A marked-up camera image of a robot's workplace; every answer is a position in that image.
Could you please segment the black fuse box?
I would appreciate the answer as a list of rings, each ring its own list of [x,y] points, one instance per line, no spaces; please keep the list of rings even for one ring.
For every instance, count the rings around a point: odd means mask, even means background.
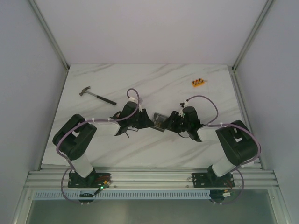
[[[153,119],[152,119],[152,122],[154,123],[154,125],[151,127],[155,130],[158,130],[160,132],[164,132],[165,129],[164,129],[164,126],[163,126],[163,123],[168,119],[167,116],[165,115],[162,115],[162,114],[159,114],[159,113],[154,113],[153,115]]]

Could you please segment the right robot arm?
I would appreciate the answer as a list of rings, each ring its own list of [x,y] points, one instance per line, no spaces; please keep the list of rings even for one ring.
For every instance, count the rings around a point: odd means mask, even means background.
[[[260,146],[241,120],[227,125],[204,125],[192,106],[173,111],[162,127],[174,133],[186,132],[196,142],[220,143],[224,155],[207,169],[207,182],[212,186],[218,186],[225,175],[260,153]]]

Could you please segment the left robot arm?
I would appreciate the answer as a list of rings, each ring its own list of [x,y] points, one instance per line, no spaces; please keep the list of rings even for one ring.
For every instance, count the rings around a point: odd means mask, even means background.
[[[98,126],[95,126],[95,123],[95,119],[87,122],[80,114],[75,114],[52,140],[57,147],[57,153],[67,160],[79,175],[79,183],[85,188],[93,186],[96,180],[94,168],[85,154],[96,133],[102,136],[119,136],[126,133],[130,127],[139,130],[154,126],[146,109],[142,109],[133,101],[128,101],[122,111],[98,122]]]

